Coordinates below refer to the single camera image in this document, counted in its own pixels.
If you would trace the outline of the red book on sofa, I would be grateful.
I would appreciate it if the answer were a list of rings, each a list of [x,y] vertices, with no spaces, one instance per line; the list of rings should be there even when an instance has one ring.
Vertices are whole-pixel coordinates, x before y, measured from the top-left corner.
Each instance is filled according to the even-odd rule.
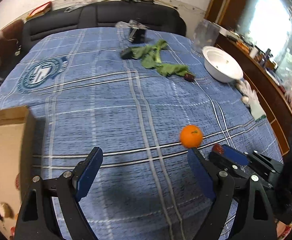
[[[32,10],[26,18],[26,21],[45,15],[52,9],[52,2],[49,1],[34,10]]]

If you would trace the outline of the blue plaid tablecloth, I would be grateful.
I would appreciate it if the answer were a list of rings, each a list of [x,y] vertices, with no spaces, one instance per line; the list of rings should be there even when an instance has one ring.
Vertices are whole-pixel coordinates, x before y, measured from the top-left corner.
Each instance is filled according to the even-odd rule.
[[[188,66],[194,82],[121,59],[127,37],[126,29],[87,28],[43,38],[0,86],[0,110],[31,110],[33,172],[44,179],[102,149],[102,166],[80,201],[99,239],[192,239],[211,201],[188,165],[181,130],[201,129],[203,155],[227,144],[282,161],[277,139],[234,85],[209,75],[189,39],[147,32],[148,43],[167,42],[162,62]]]

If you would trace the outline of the small black box device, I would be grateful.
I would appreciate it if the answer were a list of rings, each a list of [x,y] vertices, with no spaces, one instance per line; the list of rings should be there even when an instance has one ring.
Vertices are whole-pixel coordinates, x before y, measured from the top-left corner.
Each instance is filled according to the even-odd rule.
[[[147,26],[139,23],[138,21],[130,20],[129,28],[130,28],[130,32],[128,36],[129,42],[135,43],[135,44],[145,42],[146,31],[148,29]]]

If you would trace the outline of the green leafy vegetable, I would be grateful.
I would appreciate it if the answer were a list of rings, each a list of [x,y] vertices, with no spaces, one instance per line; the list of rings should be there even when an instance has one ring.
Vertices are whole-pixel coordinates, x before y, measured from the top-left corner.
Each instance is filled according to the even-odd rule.
[[[141,65],[145,69],[155,69],[158,74],[168,77],[177,75],[184,77],[186,73],[190,73],[188,66],[183,64],[163,63],[161,60],[161,51],[168,47],[168,43],[160,39],[153,45],[142,47],[131,47],[134,52],[133,59],[141,60]]]

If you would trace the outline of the large orange tangerine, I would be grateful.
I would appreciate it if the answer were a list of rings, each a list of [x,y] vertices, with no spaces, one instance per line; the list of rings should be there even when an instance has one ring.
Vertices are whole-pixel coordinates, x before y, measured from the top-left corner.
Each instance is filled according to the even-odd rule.
[[[203,141],[203,134],[198,126],[187,125],[180,133],[180,141],[185,148],[199,147]]]

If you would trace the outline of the white plastic bowl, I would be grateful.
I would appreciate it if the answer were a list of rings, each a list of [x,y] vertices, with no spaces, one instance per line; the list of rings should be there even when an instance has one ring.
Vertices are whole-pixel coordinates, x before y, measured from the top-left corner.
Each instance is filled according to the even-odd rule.
[[[225,51],[217,47],[205,46],[202,54],[206,71],[219,82],[230,83],[243,78],[241,66]]]

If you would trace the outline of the clear plastic container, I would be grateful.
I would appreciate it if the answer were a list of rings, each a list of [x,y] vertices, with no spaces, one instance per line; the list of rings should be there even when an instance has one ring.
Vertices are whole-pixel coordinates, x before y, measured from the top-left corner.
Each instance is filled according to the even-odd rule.
[[[195,28],[193,36],[193,49],[202,53],[205,46],[213,46],[218,38],[220,27],[213,22],[203,19]]]

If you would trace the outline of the cardboard tray box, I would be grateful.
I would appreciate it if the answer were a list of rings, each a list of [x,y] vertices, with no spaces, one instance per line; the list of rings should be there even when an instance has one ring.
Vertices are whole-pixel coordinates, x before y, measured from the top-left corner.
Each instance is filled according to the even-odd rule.
[[[10,215],[0,220],[5,238],[15,226],[23,197],[32,180],[32,143],[36,120],[26,106],[0,110],[0,203]]]

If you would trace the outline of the dark date near vegetable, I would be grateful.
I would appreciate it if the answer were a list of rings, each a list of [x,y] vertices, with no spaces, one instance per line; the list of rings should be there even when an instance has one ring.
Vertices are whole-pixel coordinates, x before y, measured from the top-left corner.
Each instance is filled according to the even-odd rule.
[[[193,82],[194,79],[195,79],[195,76],[193,74],[190,74],[190,73],[186,73],[184,75],[184,79],[188,82]]]

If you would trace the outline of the black wedge object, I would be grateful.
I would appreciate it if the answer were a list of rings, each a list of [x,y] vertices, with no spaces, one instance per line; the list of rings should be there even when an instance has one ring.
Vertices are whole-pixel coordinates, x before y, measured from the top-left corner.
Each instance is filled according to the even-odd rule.
[[[132,51],[132,49],[130,47],[126,48],[125,50],[121,51],[120,57],[123,60],[132,59],[134,57],[134,52]]]

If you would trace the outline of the white work glove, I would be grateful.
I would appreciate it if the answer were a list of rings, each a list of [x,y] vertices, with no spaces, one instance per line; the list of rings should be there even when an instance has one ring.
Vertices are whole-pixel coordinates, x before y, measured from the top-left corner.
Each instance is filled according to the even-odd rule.
[[[250,113],[255,121],[266,118],[266,113],[260,105],[256,91],[251,88],[247,80],[236,82],[237,90],[242,94],[241,101],[250,109]]]

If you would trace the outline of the black leather sofa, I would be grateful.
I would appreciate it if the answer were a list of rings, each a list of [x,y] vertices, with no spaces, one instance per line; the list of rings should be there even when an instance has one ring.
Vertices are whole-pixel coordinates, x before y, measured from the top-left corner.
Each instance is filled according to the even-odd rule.
[[[66,12],[47,12],[27,21],[23,27],[21,51],[28,53],[43,38],[63,31],[114,27],[119,21],[137,20],[148,29],[186,36],[186,23],[176,9],[146,2],[97,2]]]

